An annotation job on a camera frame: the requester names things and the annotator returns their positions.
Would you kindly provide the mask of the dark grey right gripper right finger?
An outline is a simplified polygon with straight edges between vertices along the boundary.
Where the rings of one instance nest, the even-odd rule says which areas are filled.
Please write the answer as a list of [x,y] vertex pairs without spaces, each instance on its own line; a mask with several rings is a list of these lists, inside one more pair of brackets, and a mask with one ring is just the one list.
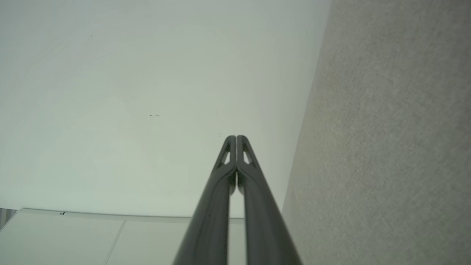
[[249,265],[301,265],[301,258],[247,137],[237,136],[237,186],[244,196]]

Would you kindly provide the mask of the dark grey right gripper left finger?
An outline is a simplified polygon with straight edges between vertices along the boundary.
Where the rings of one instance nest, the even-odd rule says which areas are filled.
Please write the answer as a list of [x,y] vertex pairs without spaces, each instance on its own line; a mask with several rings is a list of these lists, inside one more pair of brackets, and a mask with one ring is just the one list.
[[229,203],[236,185],[236,156],[237,138],[231,135],[217,156],[173,264],[227,264]]

